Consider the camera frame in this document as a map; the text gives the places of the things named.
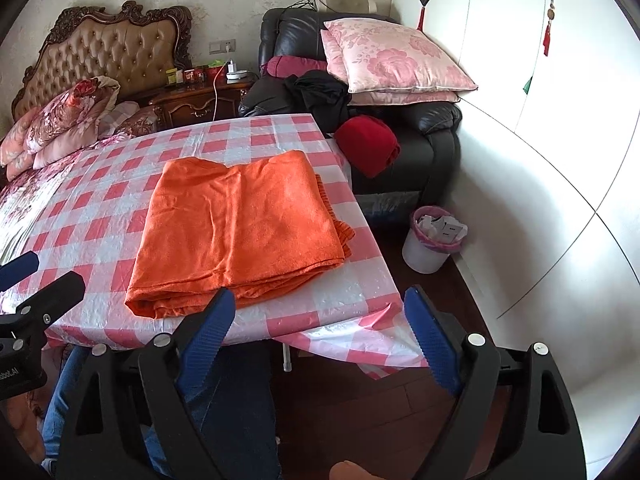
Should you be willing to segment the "white trash bin pink liner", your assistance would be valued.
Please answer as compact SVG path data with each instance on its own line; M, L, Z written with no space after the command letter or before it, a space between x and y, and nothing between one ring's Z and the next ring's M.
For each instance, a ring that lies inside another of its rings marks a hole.
M402 246L406 265L421 274L437 272L449 256L460 252L469 228L437 206L418 208Z

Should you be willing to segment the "maroon cushion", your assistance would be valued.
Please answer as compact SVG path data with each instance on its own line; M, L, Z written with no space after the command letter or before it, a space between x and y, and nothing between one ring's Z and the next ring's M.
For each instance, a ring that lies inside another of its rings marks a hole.
M326 70L326 61L294 55L277 55L262 66L264 75L280 79L300 77L311 70Z

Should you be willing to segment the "red hanging tassel ornament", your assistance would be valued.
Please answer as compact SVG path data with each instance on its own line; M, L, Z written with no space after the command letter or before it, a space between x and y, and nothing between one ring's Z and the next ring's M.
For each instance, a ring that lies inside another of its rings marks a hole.
M544 40L542 40L542 52L544 52L544 56L549 55L550 44L551 44L551 29L552 22L555 18L555 4L554 0L549 0L549 5L547 9L547 26L544 30Z

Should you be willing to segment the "lower pink pillow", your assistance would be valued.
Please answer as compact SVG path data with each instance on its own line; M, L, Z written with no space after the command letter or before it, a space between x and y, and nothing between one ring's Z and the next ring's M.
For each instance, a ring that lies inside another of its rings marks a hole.
M320 32L324 54L326 55L326 70L337 80L348 83L347 70L344 64L344 56L340 46L333 36L325 29ZM410 105L418 103L449 102L460 101L457 93L451 91L436 92L390 92L390 91L369 91L353 93L350 104L353 106L386 106L386 105Z

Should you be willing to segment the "orange pants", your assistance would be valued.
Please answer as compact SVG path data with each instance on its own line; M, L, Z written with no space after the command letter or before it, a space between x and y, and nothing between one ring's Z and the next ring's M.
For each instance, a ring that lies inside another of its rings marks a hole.
M355 231L338 220L301 151L245 165L166 162L125 297L144 318L200 312L221 288L238 307L278 298L341 266Z

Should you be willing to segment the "pink floral top pillow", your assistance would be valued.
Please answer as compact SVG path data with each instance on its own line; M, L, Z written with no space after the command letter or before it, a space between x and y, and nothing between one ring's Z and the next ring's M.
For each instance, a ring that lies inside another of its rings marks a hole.
M340 47L348 90L474 91L477 84L423 32L374 18L338 18L324 30Z

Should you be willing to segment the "pink white checkered tablecloth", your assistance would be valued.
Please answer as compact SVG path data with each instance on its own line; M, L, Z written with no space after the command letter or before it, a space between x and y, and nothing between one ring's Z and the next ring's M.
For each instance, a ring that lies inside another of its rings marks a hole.
M175 318L139 318L126 307L146 210L163 166L194 156L232 166L287 151L305 153L340 220L355 232L338 269L279 299L235 315L228 344L272 338L368 375L421 367L424 357L402 313L390 270L344 174L341 159L307 114L236 118L169 129L83 152L32 226L26 248L39 268L1 297L11 312L26 297L75 271L84 301L55 322L51 344L142 346L169 333Z

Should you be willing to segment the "tufted brown headboard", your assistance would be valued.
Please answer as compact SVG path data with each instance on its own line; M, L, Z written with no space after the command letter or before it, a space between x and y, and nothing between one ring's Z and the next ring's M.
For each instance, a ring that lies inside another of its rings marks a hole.
M192 66L192 14L186 6L145 11L134 0L116 14L102 6L73 6L61 12L26 68L11 104L13 119L46 105L83 79L108 77L120 84L121 100L142 98L167 84L172 68Z

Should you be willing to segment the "wooden nightstand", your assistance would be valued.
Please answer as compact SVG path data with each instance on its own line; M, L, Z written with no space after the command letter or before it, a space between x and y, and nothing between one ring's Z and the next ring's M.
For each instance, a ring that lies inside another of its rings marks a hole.
M157 127L166 130L237 118L241 101L255 81L255 76L237 82L222 78L216 84L200 82L190 86L158 88L134 94L129 99L142 107L153 107Z

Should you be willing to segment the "white wardrobe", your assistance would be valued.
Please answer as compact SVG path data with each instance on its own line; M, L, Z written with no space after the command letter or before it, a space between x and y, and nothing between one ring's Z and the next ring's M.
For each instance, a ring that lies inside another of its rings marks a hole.
M456 263L497 344L548 344L590 476L639 417L639 39L615 0L392 0L477 84Z

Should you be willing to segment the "red cushion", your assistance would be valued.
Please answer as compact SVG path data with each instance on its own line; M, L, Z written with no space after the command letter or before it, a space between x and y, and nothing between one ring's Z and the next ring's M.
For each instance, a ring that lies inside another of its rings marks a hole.
M334 140L348 162L369 179L390 168L400 154L393 130L372 116L349 118L336 130Z

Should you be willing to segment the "black clothing pile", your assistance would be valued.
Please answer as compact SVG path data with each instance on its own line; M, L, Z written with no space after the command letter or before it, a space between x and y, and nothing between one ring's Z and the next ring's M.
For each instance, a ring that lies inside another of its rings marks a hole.
M292 112L311 114L325 136L332 136L349 118L348 85L325 70L289 76L283 85Z

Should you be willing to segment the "pink floral folded quilt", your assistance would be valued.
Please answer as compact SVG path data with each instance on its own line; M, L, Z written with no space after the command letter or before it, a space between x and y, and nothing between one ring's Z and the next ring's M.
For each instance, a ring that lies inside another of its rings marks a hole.
M119 90L120 84L107 76L84 79L17 119L1 142L1 172L6 180L47 167L116 134L155 132L154 108L118 102Z

